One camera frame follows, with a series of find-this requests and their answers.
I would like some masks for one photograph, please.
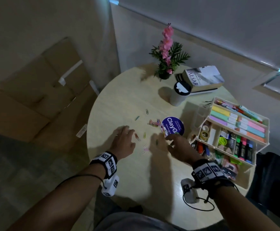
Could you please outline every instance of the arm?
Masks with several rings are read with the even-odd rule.
[[[113,140],[109,151],[122,158],[132,154],[136,146],[131,143],[134,130],[125,126]],[[101,179],[106,171],[101,164],[92,164],[79,174],[90,173]],[[8,231],[14,230],[71,230],[86,206],[95,195],[100,180],[91,176],[70,179],[50,192],[17,220]]]
[[[168,150],[178,160],[191,166],[203,157],[180,135],[169,135],[173,140]],[[265,214],[255,207],[234,187],[219,187],[214,194],[214,201],[231,230],[280,230]]]

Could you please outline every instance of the hand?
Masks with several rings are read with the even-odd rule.
[[[174,145],[174,148],[168,145],[168,150],[171,155],[179,161],[188,163],[192,166],[193,163],[197,160],[203,159],[203,156],[201,156],[183,136],[178,134],[171,134],[168,135],[165,139],[173,140],[171,145]]]
[[[117,157],[117,160],[123,159],[134,152],[135,143],[131,142],[131,137],[135,130],[129,130],[129,126],[124,126],[117,136],[115,136],[108,151]]]

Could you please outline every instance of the potted plant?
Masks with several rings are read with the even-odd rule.
[[[162,32],[164,39],[160,41],[158,47],[153,46],[154,48],[149,53],[153,58],[157,58],[160,61],[154,76],[159,75],[161,79],[168,79],[176,70],[177,66],[179,66],[179,63],[185,63],[184,61],[190,58],[188,53],[181,50],[183,47],[182,44],[173,42],[171,38],[173,32],[171,23],[169,23]]]

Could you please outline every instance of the floor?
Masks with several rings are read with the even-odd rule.
[[[69,153],[62,154],[0,136],[0,231],[88,165],[85,138],[83,135]],[[115,207],[109,198],[94,197],[72,230],[93,230]]]

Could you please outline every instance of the round table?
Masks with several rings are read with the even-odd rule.
[[[180,106],[172,106],[169,95],[176,82],[175,76],[161,80],[153,76],[156,68],[155,64],[148,64],[129,69],[115,77],[102,90],[88,119],[88,154],[92,159],[106,151],[115,136],[113,131],[129,125],[135,129],[141,141],[133,136],[132,141],[136,143],[134,153],[117,164],[120,181],[112,199],[124,208],[135,203],[141,204],[145,214],[184,229],[204,228],[223,219],[218,208],[202,212],[184,203],[180,181],[192,178],[192,167],[174,159],[167,151],[168,143],[160,128],[147,123],[150,119],[162,121],[168,116],[178,117],[188,134],[193,113],[199,105],[204,104],[203,101],[212,100],[215,96],[233,103],[237,101],[222,86],[213,93],[190,96]],[[179,66],[175,73],[182,73],[187,68]],[[243,188],[240,191],[244,195],[247,192]],[[198,189],[198,194],[199,197],[207,197],[207,191]],[[202,201],[194,206],[211,208]]]

